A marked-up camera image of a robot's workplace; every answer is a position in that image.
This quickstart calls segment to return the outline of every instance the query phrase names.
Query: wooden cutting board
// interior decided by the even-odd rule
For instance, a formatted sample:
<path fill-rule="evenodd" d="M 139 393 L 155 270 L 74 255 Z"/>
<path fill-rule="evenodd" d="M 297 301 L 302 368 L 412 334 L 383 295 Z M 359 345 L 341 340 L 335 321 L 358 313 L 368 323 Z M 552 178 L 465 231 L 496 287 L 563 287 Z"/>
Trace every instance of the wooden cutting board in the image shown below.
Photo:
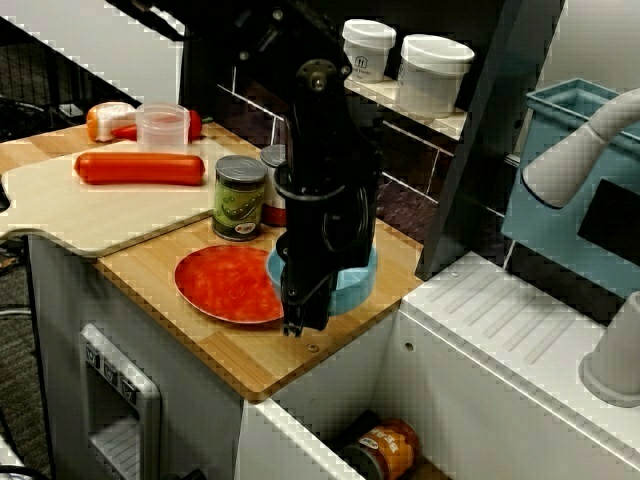
<path fill-rule="evenodd" d="M 91 150 L 131 151 L 134 142 Z M 85 257 L 102 257 L 211 214 L 215 163 L 232 152 L 205 138 L 189 145 L 206 167 L 199 187 L 87 185 L 73 169 L 79 153 L 19 167 L 2 176 L 11 201 L 0 238 L 37 234 Z"/>

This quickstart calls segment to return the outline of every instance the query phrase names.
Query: canned food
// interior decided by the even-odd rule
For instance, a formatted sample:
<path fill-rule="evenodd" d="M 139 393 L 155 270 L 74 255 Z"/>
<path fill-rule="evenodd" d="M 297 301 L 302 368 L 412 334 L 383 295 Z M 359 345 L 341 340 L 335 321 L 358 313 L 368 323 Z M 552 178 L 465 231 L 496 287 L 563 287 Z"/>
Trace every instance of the canned food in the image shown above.
<path fill-rule="evenodd" d="M 276 191 L 273 175 L 278 165 L 287 161 L 284 145 L 271 145 L 260 153 L 262 163 L 267 167 L 264 187 L 264 207 L 262 222 L 272 227 L 284 227 L 287 224 L 284 198 Z"/>
<path fill-rule="evenodd" d="M 229 155 L 216 163 L 212 229 L 225 240 L 245 242 L 260 234 L 266 167 Z"/>
<path fill-rule="evenodd" d="M 420 442 L 406 422 L 385 420 L 345 447 L 341 456 L 367 480 L 396 480 L 416 460 Z"/>

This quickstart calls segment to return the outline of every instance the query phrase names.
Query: jar in drawer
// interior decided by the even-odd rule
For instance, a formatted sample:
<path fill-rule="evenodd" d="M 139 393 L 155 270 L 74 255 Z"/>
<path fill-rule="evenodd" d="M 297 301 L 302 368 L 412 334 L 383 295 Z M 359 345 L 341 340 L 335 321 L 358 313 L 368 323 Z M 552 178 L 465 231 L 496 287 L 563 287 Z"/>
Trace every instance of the jar in drawer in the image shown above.
<path fill-rule="evenodd" d="M 413 466 L 419 452 L 413 428 L 390 419 L 345 447 L 340 456 L 366 480 L 397 480 Z"/>

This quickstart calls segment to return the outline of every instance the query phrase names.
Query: floor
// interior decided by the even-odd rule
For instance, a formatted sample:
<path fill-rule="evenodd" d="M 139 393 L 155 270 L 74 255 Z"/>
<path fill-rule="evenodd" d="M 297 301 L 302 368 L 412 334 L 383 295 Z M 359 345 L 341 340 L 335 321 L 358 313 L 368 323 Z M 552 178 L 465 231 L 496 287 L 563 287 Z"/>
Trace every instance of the floor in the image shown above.
<path fill-rule="evenodd" d="M 0 265 L 12 261 L 15 259 L 0 255 Z M 28 306 L 26 268 L 14 266 L 0 275 L 0 408 L 23 463 L 48 475 L 49 458 L 31 316 L 3 313 L 25 310 Z"/>

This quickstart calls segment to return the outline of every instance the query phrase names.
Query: blue bowl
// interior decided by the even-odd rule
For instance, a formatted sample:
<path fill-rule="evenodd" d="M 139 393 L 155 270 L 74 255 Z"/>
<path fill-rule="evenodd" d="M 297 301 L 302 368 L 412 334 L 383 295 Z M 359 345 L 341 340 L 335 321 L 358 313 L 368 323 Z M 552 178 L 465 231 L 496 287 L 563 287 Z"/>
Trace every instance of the blue bowl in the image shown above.
<path fill-rule="evenodd" d="M 278 298 L 280 298 L 280 277 L 283 268 L 284 261 L 274 248 L 267 257 L 267 274 Z M 371 247 L 369 265 L 341 270 L 338 273 L 337 288 L 331 294 L 329 316 L 342 315 L 363 303 L 373 290 L 377 268 L 378 252 Z"/>

